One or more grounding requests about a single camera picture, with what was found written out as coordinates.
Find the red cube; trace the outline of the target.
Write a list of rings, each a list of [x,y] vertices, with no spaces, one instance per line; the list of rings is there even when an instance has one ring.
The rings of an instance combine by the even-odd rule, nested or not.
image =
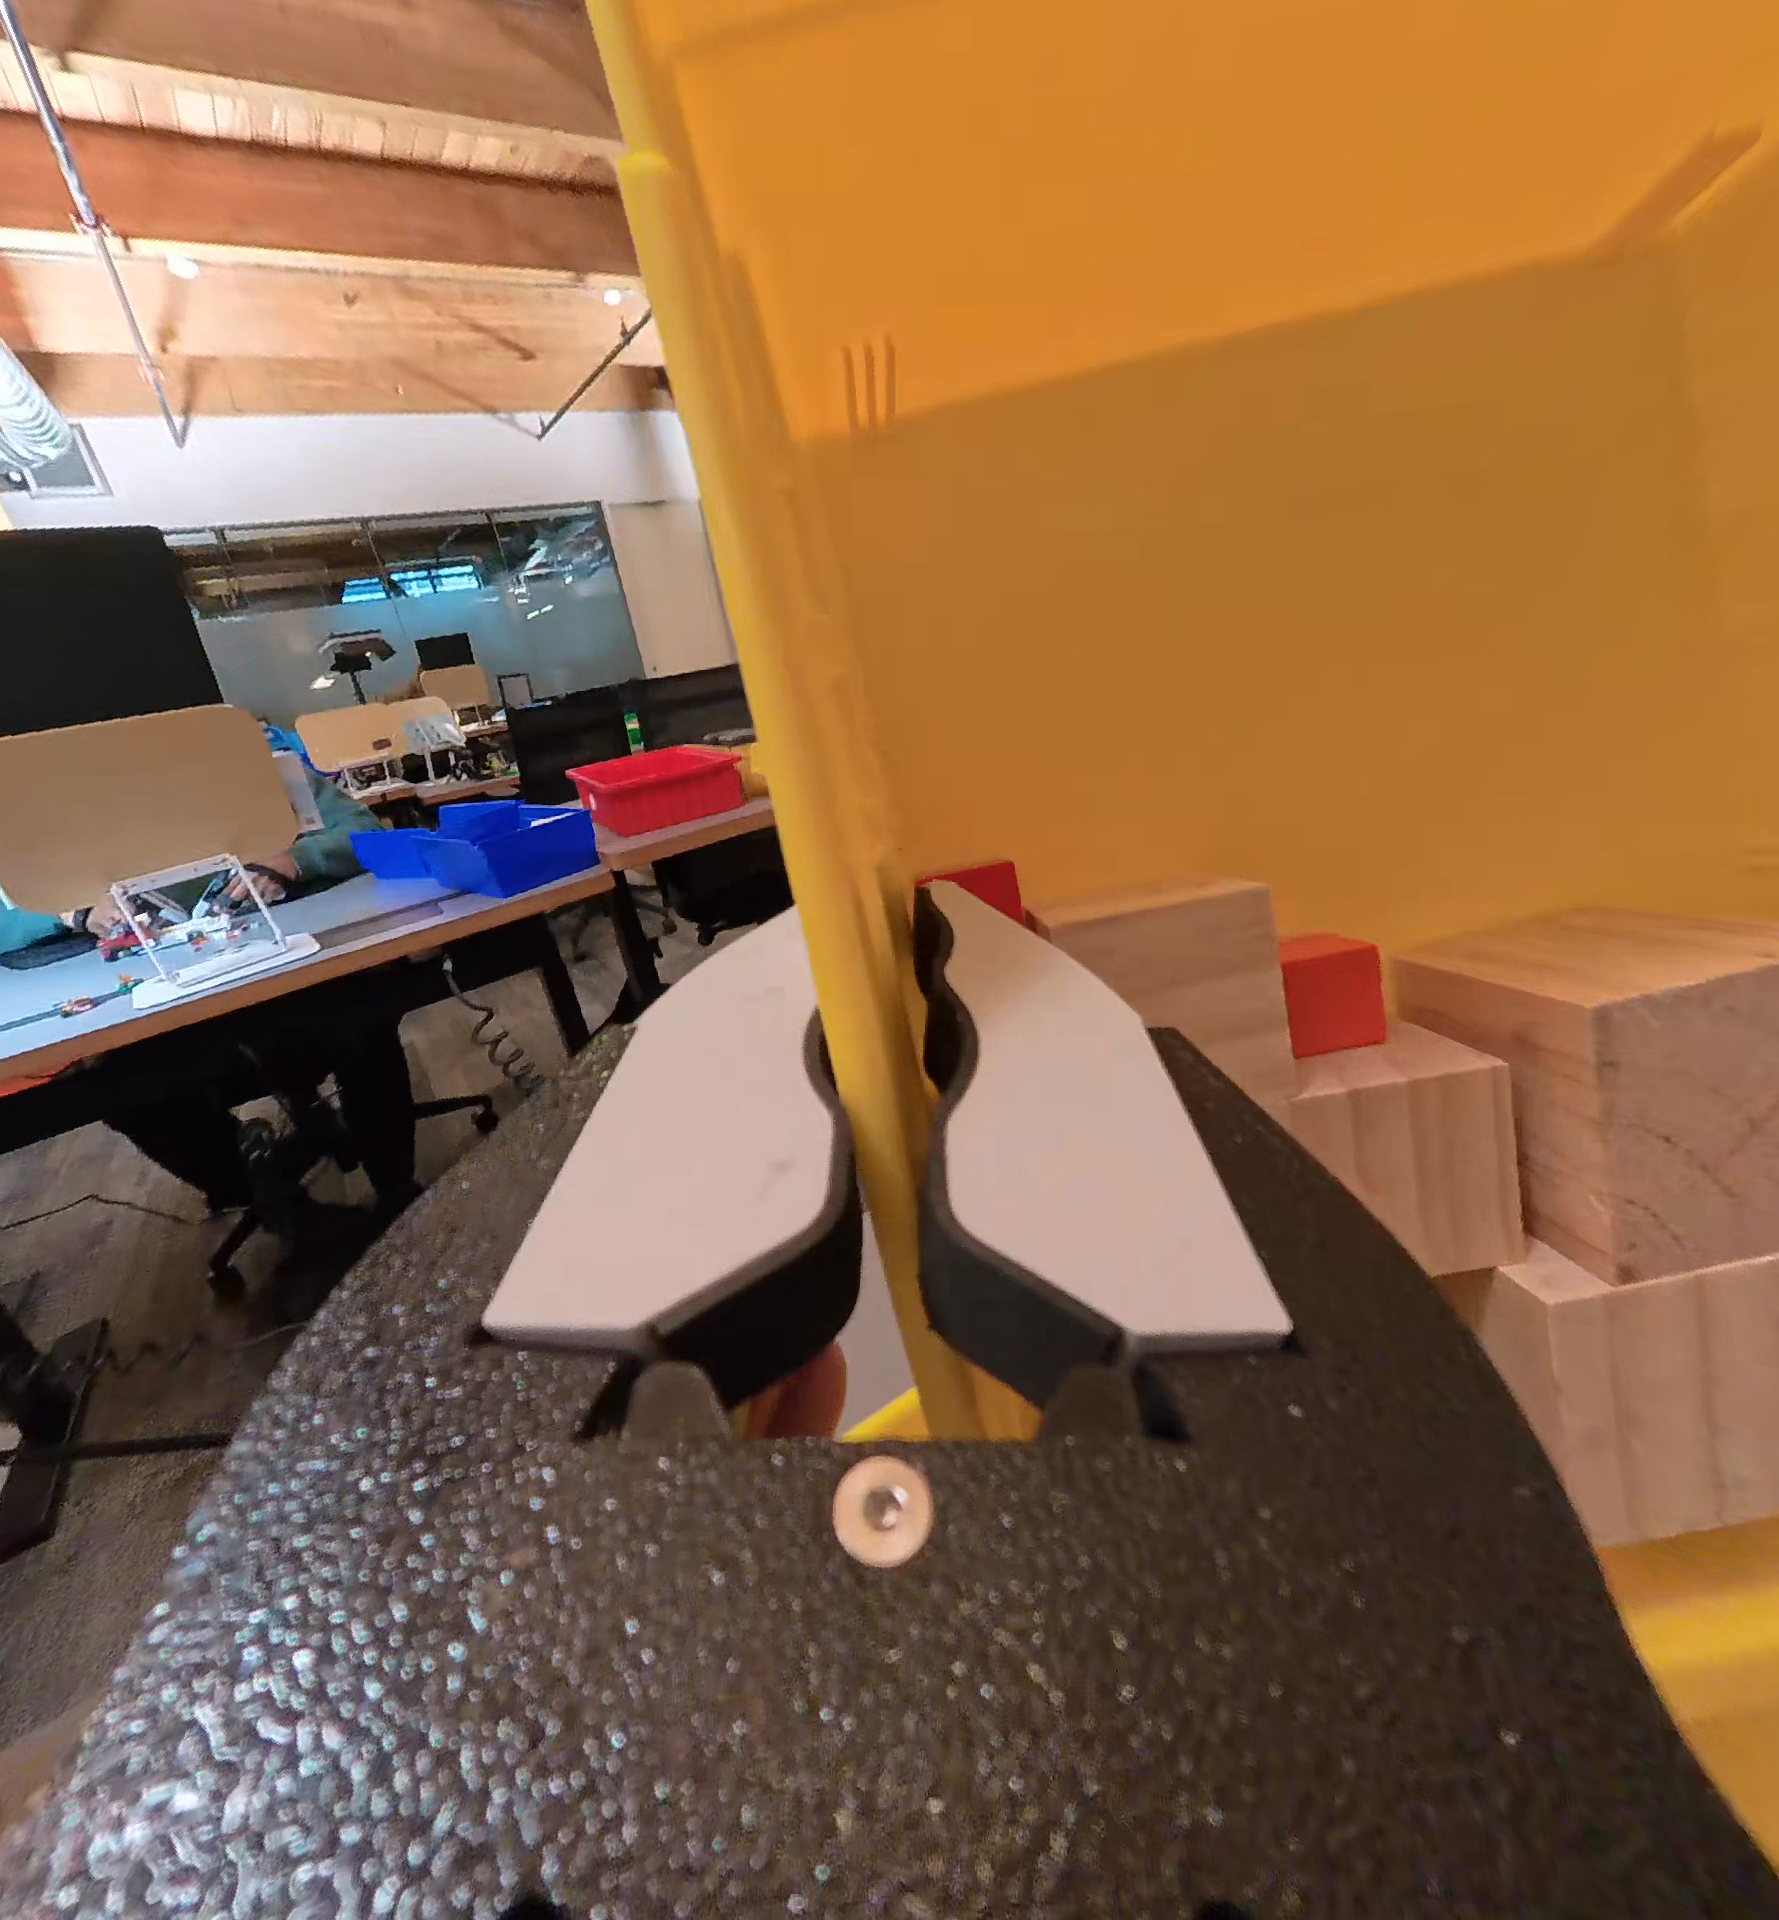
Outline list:
[[[1278,963],[1292,1058],[1386,1043],[1382,951],[1373,942],[1299,931],[1278,941]]]
[[[1018,868],[1009,858],[974,863],[949,871],[922,872],[916,886],[931,889],[936,883],[957,885],[962,891],[982,900],[983,906],[1005,914],[1017,923],[1028,926],[1028,914],[1021,898]]]

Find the black monitor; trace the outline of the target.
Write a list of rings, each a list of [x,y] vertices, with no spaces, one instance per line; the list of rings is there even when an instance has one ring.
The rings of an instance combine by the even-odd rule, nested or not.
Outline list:
[[[506,704],[504,718],[524,803],[577,803],[569,775],[594,761],[755,738],[735,664]]]

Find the red plastic bin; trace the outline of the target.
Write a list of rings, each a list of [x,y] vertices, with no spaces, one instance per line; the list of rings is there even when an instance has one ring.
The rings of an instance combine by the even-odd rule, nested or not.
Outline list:
[[[745,798],[734,751],[693,744],[589,761],[568,778],[594,827],[614,837],[683,827]]]

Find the metal ceiling conduit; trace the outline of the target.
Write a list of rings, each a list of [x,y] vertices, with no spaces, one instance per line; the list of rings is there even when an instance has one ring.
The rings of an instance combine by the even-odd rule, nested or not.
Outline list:
[[[154,349],[147,342],[147,335],[141,327],[140,316],[134,307],[127,283],[122,278],[120,267],[109,238],[109,228],[102,220],[85,177],[82,175],[79,160],[68,138],[64,129],[62,115],[57,104],[48,88],[48,81],[40,74],[40,64],[37,52],[23,28],[20,17],[13,1],[0,1],[0,28],[6,44],[10,47],[13,61],[27,85],[35,116],[40,124],[40,133],[48,142],[48,147],[55,160],[57,172],[62,175],[64,188],[68,192],[71,215],[77,231],[90,241],[95,257],[101,262],[102,273],[109,280],[110,293],[115,296],[117,309],[120,313],[129,344],[134,349],[134,358],[137,370],[145,378],[156,409],[165,423],[170,443],[183,451],[189,443],[189,419],[184,419],[173,405],[165,373],[161,370]]]

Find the yellow plastic box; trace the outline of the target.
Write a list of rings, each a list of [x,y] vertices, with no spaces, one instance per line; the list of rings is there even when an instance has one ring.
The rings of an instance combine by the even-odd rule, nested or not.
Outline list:
[[[1261,881],[1387,954],[1779,922],[1779,4],[589,4],[843,1089],[915,1310],[916,877]],[[1179,1060],[1304,1347],[1187,1444],[929,1449],[1137,1603],[1068,1865],[946,1915],[1769,1915],[1779,1525],[1596,1552],[1453,1310]]]

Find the clear acrylic stand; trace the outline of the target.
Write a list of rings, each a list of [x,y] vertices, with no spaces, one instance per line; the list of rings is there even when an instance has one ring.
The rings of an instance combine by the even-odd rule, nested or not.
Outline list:
[[[118,881],[109,900],[134,935],[135,1012],[207,996],[322,951],[312,931],[283,931],[256,875],[233,855]]]

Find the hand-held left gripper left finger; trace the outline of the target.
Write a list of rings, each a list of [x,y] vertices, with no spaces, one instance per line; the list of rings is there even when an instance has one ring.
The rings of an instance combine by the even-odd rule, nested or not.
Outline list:
[[[685,1362],[738,1405],[837,1341],[860,1277],[855,1142],[789,907],[635,1023],[480,1326]]]

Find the grey work table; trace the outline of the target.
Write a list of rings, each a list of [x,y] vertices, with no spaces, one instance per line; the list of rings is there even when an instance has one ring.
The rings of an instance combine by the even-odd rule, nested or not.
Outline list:
[[[0,1155],[102,1120],[135,1097],[233,1082],[260,1061],[253,1043],[297,1020],[351,1016],[356,1026],[399,1023],[449,991],[480,989],[538,972],[565,1051],[589,1043],[549,916],[594,900],[614,902],[616,875],[602,863],[527,894],[497,900],[445,891],[437,881],[351,877],[274,907],[279,941],[256,960],[199,982],[184,996],[140,1003],[141,986],[120,991],[117,964],[95,954],[42,968],[0,964]],[[330,1223],[297,1225],[301,1189],[256,1189],[277,1212],[256,1215],[308,1257],[333,1248],[352,1260],[399,1211],[330,1208]],[[77,1415],[106,1324],[90,1324],[40,1353],[0,1299],[0,1418],[42,1446]]]

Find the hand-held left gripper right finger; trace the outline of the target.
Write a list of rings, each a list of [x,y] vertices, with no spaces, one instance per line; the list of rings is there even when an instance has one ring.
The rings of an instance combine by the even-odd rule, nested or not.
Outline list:
[[[1273,1355],[1292,1318],[1140,1014],[956,881],[916,898],[933,1332],[1033,1408],[1082,1369]]]

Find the wooden cube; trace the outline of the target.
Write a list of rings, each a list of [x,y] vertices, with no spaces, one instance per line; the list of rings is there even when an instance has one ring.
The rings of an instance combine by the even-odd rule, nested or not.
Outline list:
[[[1289,1034],[1275,906],[1255,878],[1213,877],[1142,894],[1044,904],[1046,937],[1149,1026],[1209,1058],[1284,1070]]]
[[[1442,1277],[1526,1254],[1508,1066],[1390,1018],[1380,1043],[1307,1058],[1238,1087],[1340,1178],[1408,1256]]]
[[[1611,1284],[1533,1239],[1437,1287],[1594,1546],[1779,1518],[1779,1254]]]
[[[1779,922],[1588,907],[1390,977],[1508,1067],[1531,1237],[1613,1284],[1779,1254]]]

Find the black partition panel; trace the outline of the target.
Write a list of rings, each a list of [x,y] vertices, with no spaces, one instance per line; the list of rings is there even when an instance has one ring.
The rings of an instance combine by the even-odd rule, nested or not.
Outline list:
[[[0,738],[223,700],[161,531],[0,532]]]

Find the black office chair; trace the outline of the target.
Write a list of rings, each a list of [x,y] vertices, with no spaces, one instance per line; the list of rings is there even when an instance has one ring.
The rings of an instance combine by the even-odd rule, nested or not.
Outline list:
[[[439,1117],[497,1124],[488,1094],[416,1095],[395,1020],[236,1024],[184,1123],[200,1144],[192,1184],[237,1217],[207,1260],[212,1293],[244,1294],[237,1254],[256,1234],[277,1241],[284,1291],[326,1293],[421,1197],[419,1124]]]

